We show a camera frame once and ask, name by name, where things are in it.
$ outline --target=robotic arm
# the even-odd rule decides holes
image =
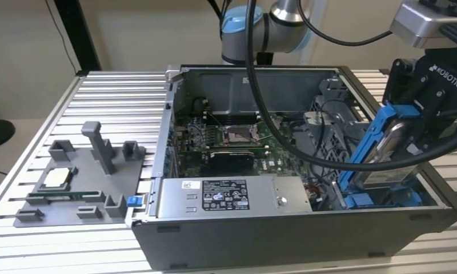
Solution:
[[[425,55],[418,60],[394,60],[384,107],[352,163],[409,158],[457,136],[457,1],[404,1],[390,30],[425,49]],[[418,170],[413,165],[390,172],[344,171],[338,183],[345,191],[390,187]]]
[[[289,53],[305,46],[310,37],[296,0],[277,0],[270,12],[256,7],[253,48],[260,53]],[[221,59],[226,64],[245,63],[245,6],[226,11],[221,24]]]

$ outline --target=black pole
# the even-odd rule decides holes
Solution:
[[[78,0],[54,0],[81,70],[101,70]]]

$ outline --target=motherboard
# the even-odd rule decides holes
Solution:
[[[282,117],[274,115],[273,122],[280,132],[290,135],[289,123],[282,122]],[[261,174],[309,177],[308,166],[282,149],[262,121],[210,125],[193,118],[176,132],[181,177]]]

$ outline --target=blue latch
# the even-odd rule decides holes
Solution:
[[[141,207],[144,204],[144,197],[142,196],[130,196],[126,199],[126,206],[128,207]]]
[[[366,193],[350,194],[344,200],[348,208],[370,207],[374,205],[374,202]]]
[[[417,192],[410,190],[410,197],[406,201],[401,202],[404,207],[418,207],[421,206],[421,197]]]
[[[357,149],[350,157],[350,163],[361,163],[365,160],[365,157],[369,151],[373,148],[373,145],[381,140],[384,132],[386,130],[386,122],[390,119],[398,118],[418,118],[420,112],[410,105],[390,105],[382,106],[376,114],[376,118],[372,121],[368,131],[360,141]],[[350,180],[353,177],[353,171],[342,171],[338,176],[338,185],[344,192],[357,191],[350,185]]]

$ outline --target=green circuit board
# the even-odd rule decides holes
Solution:
[[[288,138],[292,138],[288,123],[282,123],[276,116],[273,121],[278,125],[280,132]],[[278,176],[300,176],[304,179],[309,177],[308,166],[280,146],[264,122],[225,127],[188,123],[188,126],[180,128],[180,130],[184,131],[177,134],[180,139],[177,150],[181,177],[206,176],[204,170],[209,168],[212,153],[228,152],[253,155],[253,166],[238,173],[221,173],[218,176],[277,174]]]

